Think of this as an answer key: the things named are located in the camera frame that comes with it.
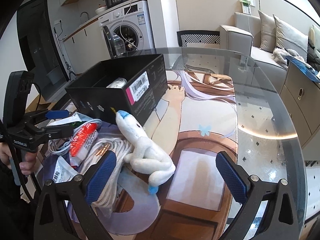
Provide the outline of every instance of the blue butterfly illustration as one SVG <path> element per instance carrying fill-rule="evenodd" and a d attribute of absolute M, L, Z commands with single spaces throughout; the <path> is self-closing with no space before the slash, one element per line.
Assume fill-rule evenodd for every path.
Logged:
<path fill-rule="evenodd" d="M 207 127 L 202 127 L 202 125 L 199 125 L 199 130 L 201 131 L 201 136 L 209 136 L 209 131 L 211 130 L 211 125 L 208 125 Z"/>

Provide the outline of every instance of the washing machine drum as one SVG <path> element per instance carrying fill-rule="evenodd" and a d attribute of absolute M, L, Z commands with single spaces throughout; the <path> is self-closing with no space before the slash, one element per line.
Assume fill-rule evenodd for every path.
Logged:
<path fill-rule="evenodd" d="M 134 26 L 133 23 L 123 21 L 121 24 L 121 31 L 120 31 L 120 24 L 113 25 L 110 28 L 110 31 L 117 34 L 121 39 L 124 41 L 125 50 L 126 51 L 134 51 L 138 49 L 143 49 L 143 36 L 140 29 L 137 26 Z"/>

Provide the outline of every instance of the cabinet handle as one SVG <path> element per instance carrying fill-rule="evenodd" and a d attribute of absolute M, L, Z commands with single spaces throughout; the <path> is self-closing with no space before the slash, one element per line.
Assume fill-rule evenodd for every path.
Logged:
<path fill-rule="evenodd" d="M 298 100 L 301 100 L 303 94 L 304 94 L 304 90 L 302 88 L 300 88 L 299 95 L 298 95 Z"/>

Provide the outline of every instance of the stuffed animal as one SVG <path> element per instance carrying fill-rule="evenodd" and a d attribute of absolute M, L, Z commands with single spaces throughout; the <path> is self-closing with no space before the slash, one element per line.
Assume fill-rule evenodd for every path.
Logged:
<path fill-rule="evenodd" d="M 150 174 L 148 191 L 155 194 L 158 186 L 165 183 L 176 169 L 167 153 L 154 143 L 138 121 L 126 111 L 116 113 L 116 123 L 120 132 L 130 141 L 134 150 L 124 157 L 136 172 Z"/>

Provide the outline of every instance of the plush toy's blue nose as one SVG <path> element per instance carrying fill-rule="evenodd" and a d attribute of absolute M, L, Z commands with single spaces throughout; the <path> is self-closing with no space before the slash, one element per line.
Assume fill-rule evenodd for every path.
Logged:
<path fill-rule="evenodd" d="M 129 115 L 129 113 L 128 112 L 126 112 L 126 111 L 123 111 L 123 110 L 119 110 L 118 111 L 118 113 L 121 115 L 121 117 L 124 119 L 126 116 L 128 116 Z"/>

